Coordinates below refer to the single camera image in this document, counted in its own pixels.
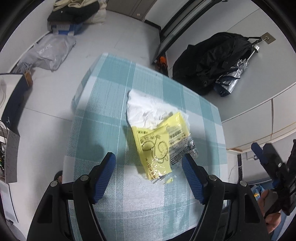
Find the right hand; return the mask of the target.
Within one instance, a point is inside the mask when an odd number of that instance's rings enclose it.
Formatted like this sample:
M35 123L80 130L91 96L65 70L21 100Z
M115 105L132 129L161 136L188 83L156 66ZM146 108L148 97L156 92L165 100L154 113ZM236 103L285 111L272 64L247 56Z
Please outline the right hand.
M269 190L264 190L264 192L262 192L260 198L257 201L263 216L265 216L264 207L265 207L265 200L268 193L269 193ZM279 226L281 222L281 213L276 212L276 213L269 214L265 218L265 222L266 222L266 228L268 233L269 234L272 233Z

